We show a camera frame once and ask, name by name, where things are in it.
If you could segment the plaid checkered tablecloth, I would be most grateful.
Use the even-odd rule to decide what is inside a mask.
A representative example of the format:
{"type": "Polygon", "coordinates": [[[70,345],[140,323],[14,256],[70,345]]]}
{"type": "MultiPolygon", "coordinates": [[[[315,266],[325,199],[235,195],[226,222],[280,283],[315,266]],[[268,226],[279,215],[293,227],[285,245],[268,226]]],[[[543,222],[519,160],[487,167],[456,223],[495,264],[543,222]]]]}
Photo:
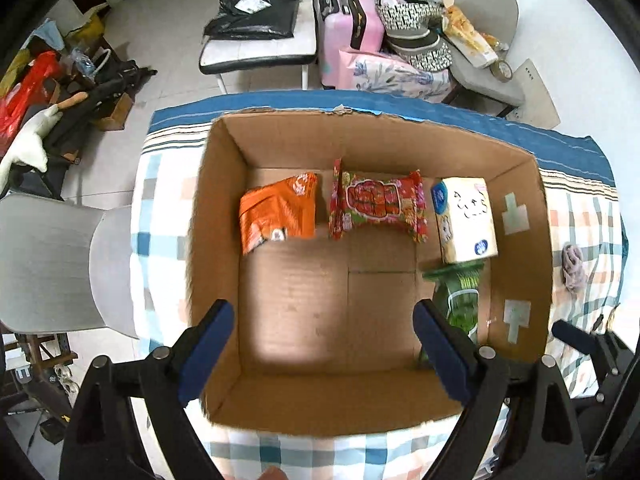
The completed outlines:
{"type": "MultiPolygon", "coordinates": [[[[214,96],[158,110],[140,155],[131,219],[134,326],[145,350],[173,344],[189,326],[188,250],[198,175],[213,122],[229,114],[298,110],[390,115],[458,127],[522,148],[537,162],[548,208],[552,304],[544,353],[560,367],[564,344],[550,327],[567,320],[590,328],[620,298],[627,242],[611,167],[590,138],[506,122],[446,105],[353,91],[273,91],[214,96]],[[582,251],[586,287],[564,285],[562,249],[582,251]]],[[[293,479],[416,479],[434,463],[458,414],[377,434],[314,437],[221,426],[203,410],[188,415],[206,452],[231,479],[253,479],[268,466],[293,479]]]]}

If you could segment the black bag on chair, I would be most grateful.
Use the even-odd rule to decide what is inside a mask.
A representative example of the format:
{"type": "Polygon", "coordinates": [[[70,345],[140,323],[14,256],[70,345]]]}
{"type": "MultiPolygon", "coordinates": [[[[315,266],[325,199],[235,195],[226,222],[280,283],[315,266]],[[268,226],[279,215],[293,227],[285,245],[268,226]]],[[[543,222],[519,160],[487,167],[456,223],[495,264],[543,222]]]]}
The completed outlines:
{"type": "Polygon", "coordinates": [[[218,14],[204,27],[213,40],[271,40],[294,37],[300,0],[217,0],[218,14]]]}

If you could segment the floral pink pillow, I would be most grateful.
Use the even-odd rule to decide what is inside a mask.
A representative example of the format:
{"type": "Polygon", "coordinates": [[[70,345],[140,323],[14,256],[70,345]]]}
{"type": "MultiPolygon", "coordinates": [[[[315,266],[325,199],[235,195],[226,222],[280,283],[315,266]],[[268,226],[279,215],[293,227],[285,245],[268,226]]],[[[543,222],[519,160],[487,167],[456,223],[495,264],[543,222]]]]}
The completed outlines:
{"type": "Polygon", "coordinates": [[[421,72],[396,55],[341,49],[336,88],[439,103],[452,82],[448,68],[421,72]]]}

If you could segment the cardboard box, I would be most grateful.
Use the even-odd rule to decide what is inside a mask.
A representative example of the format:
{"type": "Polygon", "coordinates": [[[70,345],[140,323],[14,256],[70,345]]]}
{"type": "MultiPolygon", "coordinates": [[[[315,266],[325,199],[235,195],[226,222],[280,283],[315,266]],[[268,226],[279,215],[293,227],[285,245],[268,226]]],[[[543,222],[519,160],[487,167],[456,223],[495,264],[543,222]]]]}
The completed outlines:
{"type": "Polygon", "coordinates": [[[234,329],[202,395],[210,422],[294,436],[409,428],[460,410],[418,365],[412,311],[431,296],[436,233],[423,244],[392,226],[328,234],[334,162],[367,177],[420,171],[480,177],[498,254],[480,283],[478,339],[499,356],[544,353],[552,304],[548,208],[535,157],[470,130],[390,115],[241,112],[209,129],[188,250],[188,307],[198,322],[218,299],[234,329]],[[312,171],[320,178],[310,240],[241,252],[239,206],[249,188],[312,171]]]}

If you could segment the white goose plush toy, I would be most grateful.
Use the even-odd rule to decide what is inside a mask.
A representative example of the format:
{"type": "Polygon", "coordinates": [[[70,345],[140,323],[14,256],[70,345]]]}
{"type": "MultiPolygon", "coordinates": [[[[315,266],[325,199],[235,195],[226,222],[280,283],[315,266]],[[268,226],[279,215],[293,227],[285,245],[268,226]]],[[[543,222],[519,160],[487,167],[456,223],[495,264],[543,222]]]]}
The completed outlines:
{"type": "Polygon", "coordinates": [[[1,196],[5,196],[9,191],[13,166],[29,166],[40,172],[47,171],[48,155],[43,147],[43,140],[60,121],[64,110],[84,102],[87,98],[87,92],[77,92],[62,102],[40,110],[26,122],[1,159],[1,196]]]}

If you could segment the grey padded chair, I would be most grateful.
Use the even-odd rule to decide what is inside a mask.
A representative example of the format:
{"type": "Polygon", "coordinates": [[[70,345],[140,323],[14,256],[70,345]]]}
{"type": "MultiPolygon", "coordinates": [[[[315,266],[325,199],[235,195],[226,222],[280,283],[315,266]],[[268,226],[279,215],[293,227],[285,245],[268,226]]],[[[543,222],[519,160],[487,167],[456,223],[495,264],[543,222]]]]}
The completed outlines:
{"type": "Polygon", "coordinates": [[[524,92],[514,78],[514,70],[506,62],[518,27],[518,2],[456,0],[456,6],[489,42],[498,60],[486,68],[475,68],[445,36],[452,55],[449,67],[452,89],[444,102],[453,103],[461,93],[472,94],[500,104],[501,110],[497,116],[506,117],[525,101],[524,92]]]}

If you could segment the pink suitcase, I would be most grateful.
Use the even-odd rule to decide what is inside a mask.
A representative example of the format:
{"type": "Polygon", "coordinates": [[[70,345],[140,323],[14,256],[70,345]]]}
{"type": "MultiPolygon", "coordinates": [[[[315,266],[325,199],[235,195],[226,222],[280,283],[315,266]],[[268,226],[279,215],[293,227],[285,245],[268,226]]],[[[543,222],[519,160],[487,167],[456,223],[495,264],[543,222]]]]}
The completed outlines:
{"type": "Polygon", "coordinates": [[[378,52],[385,29],[374,0],[318,0],[318,6],[321,83],[336,88],[341,48],[378,52]]]}

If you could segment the orange snack packet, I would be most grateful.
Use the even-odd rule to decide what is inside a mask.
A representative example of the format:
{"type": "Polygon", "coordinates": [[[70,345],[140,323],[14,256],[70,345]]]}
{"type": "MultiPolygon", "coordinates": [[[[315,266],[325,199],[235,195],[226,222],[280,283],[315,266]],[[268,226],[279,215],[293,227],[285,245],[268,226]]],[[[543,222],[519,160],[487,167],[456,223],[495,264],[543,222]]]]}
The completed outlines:
{"type": "Polygon", "coordinates": [[[239,208],[242,253],[290,237],[314,238],[317,186],[318,177],[304,172],[246,192],[239,208]]]}

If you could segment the snack bag on grey chair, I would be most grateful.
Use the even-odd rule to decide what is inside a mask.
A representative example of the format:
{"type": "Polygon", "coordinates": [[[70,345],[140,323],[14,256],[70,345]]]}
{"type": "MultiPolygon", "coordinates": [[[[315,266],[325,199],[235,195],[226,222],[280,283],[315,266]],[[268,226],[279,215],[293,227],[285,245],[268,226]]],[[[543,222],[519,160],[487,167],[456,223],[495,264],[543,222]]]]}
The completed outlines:
{"type": "Polygon", "coordinates": [[[456,6],[456,0],[442,0],[442,5],[442,30],[466,60],[475,68],[486,68],[495,63],[498,60],[496,51],[456,6]]]}

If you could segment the white tissue pack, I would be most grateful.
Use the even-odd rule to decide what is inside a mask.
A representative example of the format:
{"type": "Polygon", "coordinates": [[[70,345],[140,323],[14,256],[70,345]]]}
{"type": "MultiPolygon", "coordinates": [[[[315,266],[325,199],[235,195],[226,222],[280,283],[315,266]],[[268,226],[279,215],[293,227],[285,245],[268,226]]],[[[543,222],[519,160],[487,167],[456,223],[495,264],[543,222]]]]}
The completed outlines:
{"type": "Polygon", "coordinates": [[[446,178],[431,188],[440,252],[446,264],[498,255],[490,199],[483,178],[446,178]]]}

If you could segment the red floral snack packet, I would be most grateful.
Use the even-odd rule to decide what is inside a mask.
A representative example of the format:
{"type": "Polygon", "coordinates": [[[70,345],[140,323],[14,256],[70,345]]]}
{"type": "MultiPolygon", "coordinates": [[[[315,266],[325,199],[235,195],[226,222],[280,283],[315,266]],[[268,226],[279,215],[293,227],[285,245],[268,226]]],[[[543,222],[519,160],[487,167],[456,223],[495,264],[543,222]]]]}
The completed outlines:
{"type": "Polygon", "coordinates": [[[333,165],[329,236],[339,240],[360,226],[392,226],[416,244],[428,239],[426,198],[419,170],[390,179],[347,171],[341,159],[333,165]]]}

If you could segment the white leather chair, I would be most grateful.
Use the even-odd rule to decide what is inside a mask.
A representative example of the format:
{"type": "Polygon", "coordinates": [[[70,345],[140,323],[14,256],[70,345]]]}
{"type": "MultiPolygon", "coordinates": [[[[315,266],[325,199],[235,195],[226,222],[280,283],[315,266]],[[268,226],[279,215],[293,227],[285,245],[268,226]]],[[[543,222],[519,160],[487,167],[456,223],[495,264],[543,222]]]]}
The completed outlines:
{"type": "Polygon", "coordinates": [[[308,88],[317,58],[314,0],[217,0],[218,13],[204,27],[198,68],[226,92],[224,74],[272,66],[298,66],[308,88]]]}

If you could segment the purple fuzzy cloth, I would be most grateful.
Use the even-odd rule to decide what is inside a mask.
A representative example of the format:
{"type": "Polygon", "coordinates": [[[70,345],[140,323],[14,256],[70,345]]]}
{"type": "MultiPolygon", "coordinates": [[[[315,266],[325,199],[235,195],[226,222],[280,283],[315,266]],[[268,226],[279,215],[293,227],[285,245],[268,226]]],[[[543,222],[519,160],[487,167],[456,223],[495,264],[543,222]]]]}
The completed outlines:
{"type": "Polygon", "coordinates": [[[587,283],[582,251],[575,244],[567,244],[562,249],[561,260],[564,285],[572,294],[577,294],[587,283]]]}

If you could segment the red plastic bag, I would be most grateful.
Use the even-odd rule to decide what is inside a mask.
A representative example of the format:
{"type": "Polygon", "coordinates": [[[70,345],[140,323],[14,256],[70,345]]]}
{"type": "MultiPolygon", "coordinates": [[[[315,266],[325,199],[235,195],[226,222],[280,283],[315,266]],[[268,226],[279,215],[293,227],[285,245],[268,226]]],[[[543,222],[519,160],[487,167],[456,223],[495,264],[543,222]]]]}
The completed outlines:
{"type": "Polygon", "coordinates": [[[44,91],[44,82],[61,73],[58,54],[46,51],[38,55],[30,66],[20,88],[13,91],[12,96],[1,100],[1,143],[7,148],[20,128],[26,110],[36,103],[47,103],[49,97],[44,91]]]}

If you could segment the green wet wipes packet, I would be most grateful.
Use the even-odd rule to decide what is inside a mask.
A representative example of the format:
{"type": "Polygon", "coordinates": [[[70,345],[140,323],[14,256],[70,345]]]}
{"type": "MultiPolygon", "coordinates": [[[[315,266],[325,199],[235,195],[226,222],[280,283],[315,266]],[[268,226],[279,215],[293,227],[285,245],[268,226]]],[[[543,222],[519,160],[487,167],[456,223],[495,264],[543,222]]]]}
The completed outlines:
{"type": "Polygon", "coordinates": [[[480,277],[483,259],[436,266],[434,261],[422,261],[419,269],[425,281],[435,285],[432,301],[451,326],[460,328],[474,344],[477,343],[480,277]]]}

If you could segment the patterned black white bag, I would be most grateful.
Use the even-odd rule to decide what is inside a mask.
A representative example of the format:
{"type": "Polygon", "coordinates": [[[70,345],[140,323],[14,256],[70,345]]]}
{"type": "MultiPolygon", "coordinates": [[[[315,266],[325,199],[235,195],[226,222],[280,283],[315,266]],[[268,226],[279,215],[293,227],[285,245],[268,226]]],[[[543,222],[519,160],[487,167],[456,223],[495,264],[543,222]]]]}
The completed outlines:
{"type": "Polygon", "coordinates": [[[406,63],[421,72],[448,70],[452,55],[442,38],[444,6],[434,0],[375,0],[386,42],[406,63]]]}

